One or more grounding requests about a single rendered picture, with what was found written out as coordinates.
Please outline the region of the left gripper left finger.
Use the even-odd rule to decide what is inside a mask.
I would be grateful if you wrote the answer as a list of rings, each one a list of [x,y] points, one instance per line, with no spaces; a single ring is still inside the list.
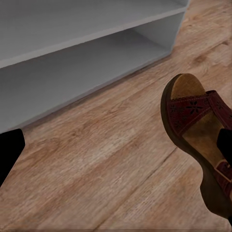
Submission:
[[[0,134],[0,187],[25,147],[21,129]]]

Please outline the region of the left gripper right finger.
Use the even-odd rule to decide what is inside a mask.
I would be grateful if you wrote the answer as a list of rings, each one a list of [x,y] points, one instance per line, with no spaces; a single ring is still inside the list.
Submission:
[[[222,128],[217,138],[217,147],[232,167],[232,130]]]

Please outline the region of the sandal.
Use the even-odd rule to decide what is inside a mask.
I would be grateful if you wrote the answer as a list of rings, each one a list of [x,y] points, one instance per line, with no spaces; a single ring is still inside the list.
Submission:
[[[206,92],[195,75],[185,73],[165,86],[160,110],[173,143],[202,167],[205,205],[214,214],[232,218],[232,167],[217,147],[220,130],[232,130],[232,109],[217,91]]]

